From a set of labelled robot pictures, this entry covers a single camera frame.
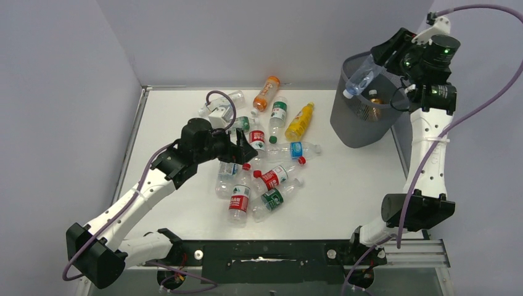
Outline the red label water bottle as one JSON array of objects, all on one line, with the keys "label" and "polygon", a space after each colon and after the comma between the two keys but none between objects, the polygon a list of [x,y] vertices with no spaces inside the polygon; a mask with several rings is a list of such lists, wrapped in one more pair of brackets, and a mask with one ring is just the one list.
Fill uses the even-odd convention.
[{"label": "red label water bottle", "polygon": [[265,131],[261,124],[253,126],[249,131],[249,143],[258,154],[250,161],[250,163],[253,166],[253,169],[261,169],[267,157]]}]

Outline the clear bottle grey label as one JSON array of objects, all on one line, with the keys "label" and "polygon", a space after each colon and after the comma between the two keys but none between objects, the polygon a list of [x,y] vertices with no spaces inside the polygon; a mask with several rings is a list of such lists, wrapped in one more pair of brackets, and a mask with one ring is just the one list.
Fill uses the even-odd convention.
[{"label": "clear bottle grey label", "polygon": [[236,182],[238,170],[238,164],[236,163],[220,162],[215,186],[217,197],[221,199],[227,199],[230,197],[231,191]]}]

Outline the light blue water bottle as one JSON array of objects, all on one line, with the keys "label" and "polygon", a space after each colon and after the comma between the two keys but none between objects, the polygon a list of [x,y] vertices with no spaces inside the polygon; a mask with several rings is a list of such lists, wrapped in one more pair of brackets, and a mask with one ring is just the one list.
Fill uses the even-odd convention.
[{"label": "light blue water bottle", "polygon": [[378,65],[370,54],[346,82],[343,95],[347,99],[359,96],[382,71],[383,66]]}]

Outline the red label bottle front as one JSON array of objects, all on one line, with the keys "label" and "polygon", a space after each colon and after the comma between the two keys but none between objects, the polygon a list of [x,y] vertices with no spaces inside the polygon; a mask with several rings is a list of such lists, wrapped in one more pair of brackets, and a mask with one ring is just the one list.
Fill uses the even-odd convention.
[{"label": "red label bottle front", "polygon": [[243,164],[233,182],[229,207],[228,221],[237,228],[243,228],[247,224],[247,208],[252,193],[251,165]]}]

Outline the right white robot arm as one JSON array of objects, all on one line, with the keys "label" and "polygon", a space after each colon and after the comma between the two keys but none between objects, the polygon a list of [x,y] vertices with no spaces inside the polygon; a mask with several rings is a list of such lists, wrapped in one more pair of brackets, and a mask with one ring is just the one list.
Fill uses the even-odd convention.
[{"label": "right white robot arm", "polygon": [[427,41],[399,29],[389,40],[371,49],[373,64],[408,80],[404,89],[410,103],[413,139],[410,168],[401,193],[386,194],[381,214],[355,229],[347,255],[362,263],[389,239],[400,240],[404,233],[430,229],[455,212],[447,199],[445,154],[449,142],[444,133],[456,111],[457,90],[447,80],[450,62],[461,43],[444,33]]}]

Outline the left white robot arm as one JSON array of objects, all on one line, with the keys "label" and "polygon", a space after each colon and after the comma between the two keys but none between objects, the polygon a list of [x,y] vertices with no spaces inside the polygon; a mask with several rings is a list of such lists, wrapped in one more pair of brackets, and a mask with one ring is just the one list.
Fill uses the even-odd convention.
[{"label": "left white robot arm", "polygon": [[257,155],[242,130],[236,130],[232,141],[230,131],[212,128],[203,118],[190,119],[179,139],[150,157],[139,181],[126,194],[85,225],[74,223],[67,229],[68,263],[62,279],[74,280],[68,272],[75,267],[79,278],[86,277],[104,289],[129,267],[179,252],[181,239],[166,228],[137,239],[125,238],[162,199],[193,177],[200,164],[217,159],[243,165]]}]

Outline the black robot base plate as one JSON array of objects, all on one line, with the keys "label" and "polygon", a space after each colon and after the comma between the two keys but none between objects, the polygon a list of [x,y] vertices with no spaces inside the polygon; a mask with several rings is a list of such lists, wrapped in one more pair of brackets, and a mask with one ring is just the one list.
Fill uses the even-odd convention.
[{"label": "black robot base plate", "polygon": [[357,234],[351,239],[182,240],[169,233],[168,238],[173,248],[146,265],[169,267],[157,279],[172,292],[182,283],[174,268],[182,269],[180,276],[197,269],[206,284],[341,284],[347,278],[367,288],[374,269],[387,264],[384,249],[360,244]]}]

